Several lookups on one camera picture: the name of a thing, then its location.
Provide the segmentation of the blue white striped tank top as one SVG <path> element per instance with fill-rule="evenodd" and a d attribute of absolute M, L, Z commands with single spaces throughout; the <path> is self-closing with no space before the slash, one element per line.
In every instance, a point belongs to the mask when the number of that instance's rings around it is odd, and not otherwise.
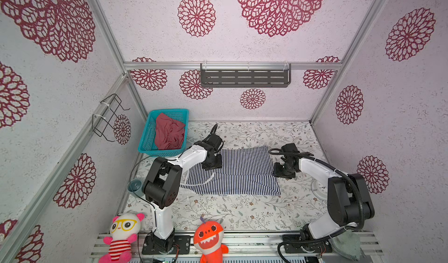
<path fill-rule="evenodd" d="M 223 149 L 222 167 L 204 170 L 195 165 L 180 185 L 183 193 L 199 195 L 266 195 L 281 194 L 267 146 Z"/>

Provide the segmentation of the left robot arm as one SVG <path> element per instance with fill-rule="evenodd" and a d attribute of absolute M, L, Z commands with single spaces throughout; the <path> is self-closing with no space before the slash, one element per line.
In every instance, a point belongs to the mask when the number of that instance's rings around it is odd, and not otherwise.
<path fill-rule="evenodd" d="M 156 158 L 143 183 L 145 199 L 154 205 L 154 235 L 167 240 L 174 231 L 171 204 L 179 193 L 182 173 L 201 164 L 204 170 L 222 166 L 220 151 L 224 142 L 220 136 L 210 134 L 197 141 L 181 155 L 174 158 Z"/>

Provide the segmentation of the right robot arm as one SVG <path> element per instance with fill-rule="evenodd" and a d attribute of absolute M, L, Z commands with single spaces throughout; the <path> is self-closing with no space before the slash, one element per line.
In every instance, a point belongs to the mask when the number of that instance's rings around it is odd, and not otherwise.
<path fill-rule="evenodd" d="M 301 172 L 327 189 L 327 213 L 304 225 L 295 242 L 314 244 L 347 231 L 359 231 L 364 228 L 366 220 L 375 216 L 370 192 L 361 174 L 345 173 L 315 158 L 310 152 L 299 152 L 294 143 L 268 152 L 280 156 L 283 161 L 274 164 L 274 176 L 291 179 Z"/>

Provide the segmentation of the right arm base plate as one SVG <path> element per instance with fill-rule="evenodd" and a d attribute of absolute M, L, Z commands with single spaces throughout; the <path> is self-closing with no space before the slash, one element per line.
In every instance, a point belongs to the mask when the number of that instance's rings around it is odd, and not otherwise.
<path fill-rule="evenodd" d="M 283 235 L 282 241 L 287 242 L 284 245 L 287 254 L 293 253 L 332 253 L 333 248 L 329 241 L 325 242 L 313 242 L 313 243 L 303 243 L 305 241 L 310 241 L 310 239 L 302 239 L 300 234 L 290 234 Z"/>

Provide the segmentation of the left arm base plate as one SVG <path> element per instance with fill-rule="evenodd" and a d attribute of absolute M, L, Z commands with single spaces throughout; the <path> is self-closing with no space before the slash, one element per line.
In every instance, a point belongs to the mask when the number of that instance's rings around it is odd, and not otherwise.
<path fill-rule="evenodd" d="M 190 253 L 191 236 L 171 235 L 162 240 L 153 233 L 146 236 L 142 246 L 142 254 L 145 256 L 186 255 Z"/>

